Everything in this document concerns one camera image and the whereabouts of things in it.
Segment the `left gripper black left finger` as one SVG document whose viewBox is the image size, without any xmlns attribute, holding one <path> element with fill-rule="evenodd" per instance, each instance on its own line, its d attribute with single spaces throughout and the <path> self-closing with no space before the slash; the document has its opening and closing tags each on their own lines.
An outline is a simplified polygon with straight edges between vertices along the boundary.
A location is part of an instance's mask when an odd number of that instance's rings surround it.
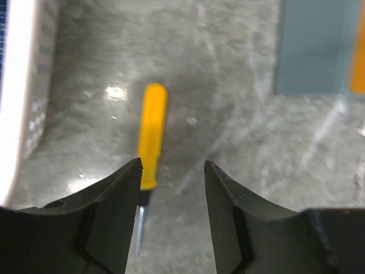
<svg viewBox="0 0 365 274">
<path fill-rule="evenodd" d="M 142 163 L 42 208 L 1 208 L 2 273 L 124 273 Z"/>
</svg>

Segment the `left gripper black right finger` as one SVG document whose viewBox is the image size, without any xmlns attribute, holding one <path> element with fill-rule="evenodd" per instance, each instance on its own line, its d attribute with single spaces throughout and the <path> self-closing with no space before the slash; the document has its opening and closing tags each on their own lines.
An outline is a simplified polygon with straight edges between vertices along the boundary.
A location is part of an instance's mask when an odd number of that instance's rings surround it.
<svg viewBox="0 0 365 274">
<path fill-rule="evenodd" d="M 364 209 L 291 211 L 204 167 L 218 273 L 363 273 Z"/>
</svg>

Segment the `yellow screwdriver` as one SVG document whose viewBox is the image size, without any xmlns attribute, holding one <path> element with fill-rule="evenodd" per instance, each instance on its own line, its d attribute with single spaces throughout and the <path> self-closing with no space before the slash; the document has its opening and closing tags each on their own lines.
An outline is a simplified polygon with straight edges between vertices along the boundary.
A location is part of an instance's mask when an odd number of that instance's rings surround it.
<svg viewBox="0 0 365 274">
<path fill-rule="evenodd" d="M 138 201 L 139 216 L 134 251 L 136 257 L 139 256 L 141 250 L 147 207 L 151 194 L 157 186 L 156 174 L 164 135 L 167 103 L 168 91 L 163 85 L 151 83 L 146 86 L 137 152 L 143 170 Z"/>
</svg>

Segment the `orange grey drawer box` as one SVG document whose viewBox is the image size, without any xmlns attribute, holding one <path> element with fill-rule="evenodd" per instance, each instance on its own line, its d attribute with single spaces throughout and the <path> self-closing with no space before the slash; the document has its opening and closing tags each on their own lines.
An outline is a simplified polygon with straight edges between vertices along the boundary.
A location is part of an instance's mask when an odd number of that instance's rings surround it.
<svg viewBox="0 0 365 274">
<path fill-rule="evenodd" d="M 275 93 L 364 99 L 364 1 L 282 1 Z"/>
</svg>

